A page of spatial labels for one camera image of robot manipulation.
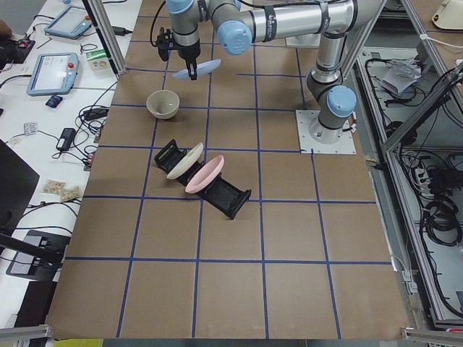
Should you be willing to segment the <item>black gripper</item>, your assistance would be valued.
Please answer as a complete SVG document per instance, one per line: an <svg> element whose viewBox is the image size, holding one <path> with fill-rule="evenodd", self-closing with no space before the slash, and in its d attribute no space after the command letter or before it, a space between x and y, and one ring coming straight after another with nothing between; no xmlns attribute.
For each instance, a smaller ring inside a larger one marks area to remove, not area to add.
<svg viewBox="0 0 463 347"><path fill-rule="evenodd" d="M200 55L200 45L182 46L178 55L185 61L186 64L186 79L196 80L197 79L197 61L196 59Z"/></svg>

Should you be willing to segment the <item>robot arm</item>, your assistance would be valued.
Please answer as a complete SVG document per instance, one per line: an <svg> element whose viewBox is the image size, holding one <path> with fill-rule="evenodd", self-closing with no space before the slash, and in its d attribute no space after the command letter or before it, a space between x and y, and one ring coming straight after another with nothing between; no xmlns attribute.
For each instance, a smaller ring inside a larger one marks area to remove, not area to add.
<svg viewBox="0 0 463 347"><path fill-rule="evenodd" d="M246 10L241 1L168 1L171 28L160 29L158 55L167 61L170 51L184 59L187 76L196 80L200 55L198 26L210 21L222 48L231 55L246 52L254 43L300 35L320 36L315 66L307 75L307 87L320 106L309 126L310 136L334 144L354 112L357 98L341 81L342 55L348 33L371 22L383 8L382 1L304 1L255 5Z"/></svg>

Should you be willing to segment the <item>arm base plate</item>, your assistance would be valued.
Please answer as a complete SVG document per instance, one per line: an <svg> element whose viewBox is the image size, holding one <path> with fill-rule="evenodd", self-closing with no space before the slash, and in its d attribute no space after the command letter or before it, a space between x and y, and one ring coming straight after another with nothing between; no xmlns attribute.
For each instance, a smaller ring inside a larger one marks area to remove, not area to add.
<svg viewBox="0 0 463 347"><path fill-rule="evenodd" d="M304 154L355 155L355 129L344 120L341 129L330 130L321 126L318 110L296 110L300 152Z"/></svg>

